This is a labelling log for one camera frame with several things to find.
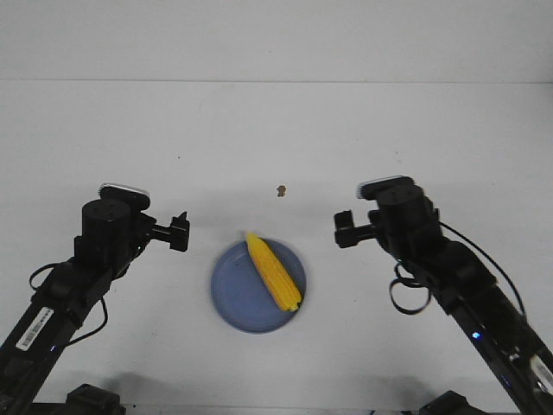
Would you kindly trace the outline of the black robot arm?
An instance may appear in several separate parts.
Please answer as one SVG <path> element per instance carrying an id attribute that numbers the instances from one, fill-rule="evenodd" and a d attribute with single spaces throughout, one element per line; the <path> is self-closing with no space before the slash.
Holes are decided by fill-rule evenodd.
<path id="1" fill-rule="evenodd" d="M 390 285 L 427 290 L 452 316 L 523 414 L 552 412 L 552 353 L 481 262 L 484 252 L 465 236 L 444 236 L 438 208 L 407 176 L 359 185 L 375 201 L 369 224 L 357 227 L 351 211 L 334 215 L 341 248 L 375 239 L 396 261 Z"/>
<path id="2" fill-rule="evenodd" d="M 97 199 L 81 210 L 73 256 L 55 264 L 1 347 L 1 412 L 24 414 L 96 303 L 151 240 L 188 249 L 186 214 L 159 226 L 137 201 Z"/>

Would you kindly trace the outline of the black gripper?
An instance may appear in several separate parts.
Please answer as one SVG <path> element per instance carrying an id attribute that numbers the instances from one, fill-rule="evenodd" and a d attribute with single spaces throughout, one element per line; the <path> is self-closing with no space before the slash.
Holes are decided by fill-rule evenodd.
<path id="1" fill-rule="evenodd" d="M 416 184 L 377 194 L 378 208 L 369 213 L 377 240 L 393 258 L 417 259 L 441 245 L 441 228 L 433 203 Z M 357 245 L 351 210 L 334 215 L 334 240 L 339 248 Z"/>
<path id="2" fill-rule="evenodd" d="M 103 198 L 82 208 L 82 233 L 74 240 L 74 262 L 113 277 L 123 276 L 152 240 L 168 242 L 172 250 L 186 252 L 188 213 L 174 216 L 168 227 L 143 211 L 147 197 Z"/>

